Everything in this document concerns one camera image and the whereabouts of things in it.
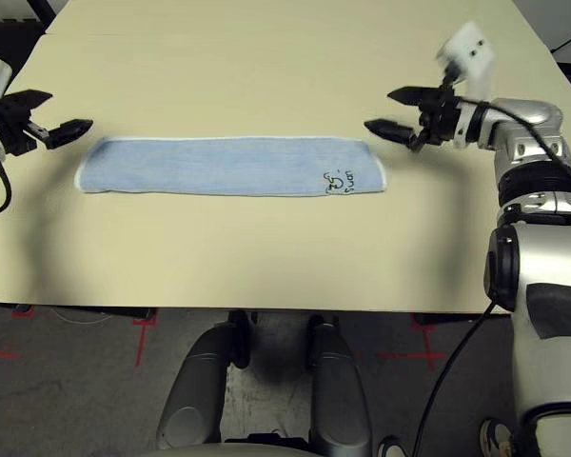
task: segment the light blue cloth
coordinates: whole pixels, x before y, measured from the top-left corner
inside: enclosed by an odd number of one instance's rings
[[[384,171],[346,138],[108,138],[76,173],[83,192],[313,196],[380,192]]]

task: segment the beige table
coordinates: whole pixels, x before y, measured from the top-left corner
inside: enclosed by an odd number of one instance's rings
[[[0,302],[480,311],[492,154],[415,156],[363,126],[379,115],[416,124],[415,109],[384,95],[435,85],[438,46],[469,19],[497,53],[495,94],[559,105],[571,146],[571,87],[509,0],[71,0],[11,90],[55,95],[40,124],[95,125],[68,147],[8,160]],[[78,162],[107,135],[355,137],[390,182],[347,197],[82,194]]]

